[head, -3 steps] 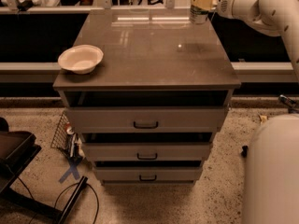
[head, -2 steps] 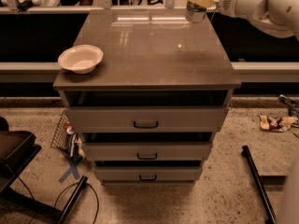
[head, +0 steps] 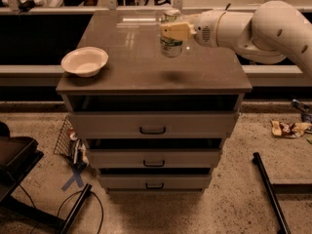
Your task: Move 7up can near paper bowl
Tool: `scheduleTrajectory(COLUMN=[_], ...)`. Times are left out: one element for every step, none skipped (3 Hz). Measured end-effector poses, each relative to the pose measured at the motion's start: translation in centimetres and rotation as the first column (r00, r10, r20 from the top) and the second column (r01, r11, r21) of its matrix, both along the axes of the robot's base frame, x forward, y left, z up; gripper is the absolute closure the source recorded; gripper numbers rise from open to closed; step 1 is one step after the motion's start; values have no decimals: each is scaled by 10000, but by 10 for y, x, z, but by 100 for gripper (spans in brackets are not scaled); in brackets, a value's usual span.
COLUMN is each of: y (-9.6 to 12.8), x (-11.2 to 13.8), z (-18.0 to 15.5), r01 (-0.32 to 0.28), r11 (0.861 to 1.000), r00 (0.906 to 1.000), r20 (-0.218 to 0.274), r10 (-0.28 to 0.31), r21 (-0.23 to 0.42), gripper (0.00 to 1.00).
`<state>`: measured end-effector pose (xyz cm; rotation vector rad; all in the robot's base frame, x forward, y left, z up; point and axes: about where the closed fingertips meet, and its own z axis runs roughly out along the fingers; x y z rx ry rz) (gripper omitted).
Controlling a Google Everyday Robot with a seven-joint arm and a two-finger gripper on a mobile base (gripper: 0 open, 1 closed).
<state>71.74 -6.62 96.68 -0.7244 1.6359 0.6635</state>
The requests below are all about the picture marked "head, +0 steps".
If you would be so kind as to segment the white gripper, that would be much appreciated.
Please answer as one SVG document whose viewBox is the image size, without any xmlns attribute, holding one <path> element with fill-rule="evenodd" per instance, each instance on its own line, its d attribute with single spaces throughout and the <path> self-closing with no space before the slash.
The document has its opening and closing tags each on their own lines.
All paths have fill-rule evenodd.
<svg viewBox="0 0 312 234">
<path fill-rule="evenodd" d="M 224 11 L 209 10 L 201 14 L 186 15 L 186 22 L 168 22 L 160 25 L 164 37 L 178 41 L 194 39 L 198 44 L 217 47 L 217 28 Z"/>
</svg>

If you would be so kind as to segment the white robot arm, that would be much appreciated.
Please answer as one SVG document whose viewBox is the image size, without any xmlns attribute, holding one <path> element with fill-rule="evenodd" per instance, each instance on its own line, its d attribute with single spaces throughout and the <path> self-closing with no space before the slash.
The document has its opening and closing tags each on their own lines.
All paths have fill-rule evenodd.
<svg viewBox="0 0 312 234">
<path fill-rule="evenodd" d="M 161 35 L 177 41 L 190 38 L 212 48 L 227 48 L 238 56 L 263 64 L 291 60 L 312 78 L 312 24 L 295 7 L 279 0 L 254 12 L 209 10 L 160 26 Z"/>
</svg>

